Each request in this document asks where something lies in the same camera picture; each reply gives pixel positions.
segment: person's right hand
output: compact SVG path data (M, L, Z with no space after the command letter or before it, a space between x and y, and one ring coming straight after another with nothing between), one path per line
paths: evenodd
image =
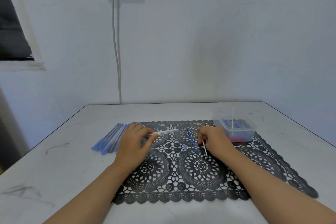
M202 144L204 140L205 147L216 158L221 159L223 155L236 150L221 128L202 127L198 131L198 144Z

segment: black lace placemat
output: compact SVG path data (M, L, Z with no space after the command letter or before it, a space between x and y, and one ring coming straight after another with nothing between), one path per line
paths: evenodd
M221 161L203 147L197 147L195 154L187 134L197 145L197 128L212 126L212 120L193 121L157 121L142 122L155 131L178 128L179 133L159 136L153 143L144 162L135 169L120 186L112 202L119 205L123 202L140 204L149 201L178 202L213 201L242 199L248 200L250 195L235 174ZM234 143L237 150L244 153L259 166L272 173L284 182L297 188L312 198L318 193L284 159L266 143L256 132L248 143Z

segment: white marble table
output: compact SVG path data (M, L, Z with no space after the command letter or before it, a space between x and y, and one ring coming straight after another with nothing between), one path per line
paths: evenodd
M42 223L70 201L113 162L115 154L102 156L91 147L116 123L211 120L214 109L222 105L244 111L258 134L317 190L318 201L336 210L336 148L266 103L91 105L0 176L0 222ZM251 200L240 199L112 204L105 219L134 222L266 223Z

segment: dark window opening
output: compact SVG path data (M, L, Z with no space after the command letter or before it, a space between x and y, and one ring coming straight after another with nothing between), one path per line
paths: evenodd
M34 60L11 0L0 0L0 61Z

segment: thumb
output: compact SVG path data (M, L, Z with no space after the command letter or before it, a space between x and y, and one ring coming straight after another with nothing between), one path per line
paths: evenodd
M147 155L147 153L149 152L149 150L151 149L151 146L153 144L153 142L155 141L155 139L158 137L159 135L158 134L154 134L154 135L151 135L146 143L144 144L144 146L142 147L142 151L145 152L145 155Z

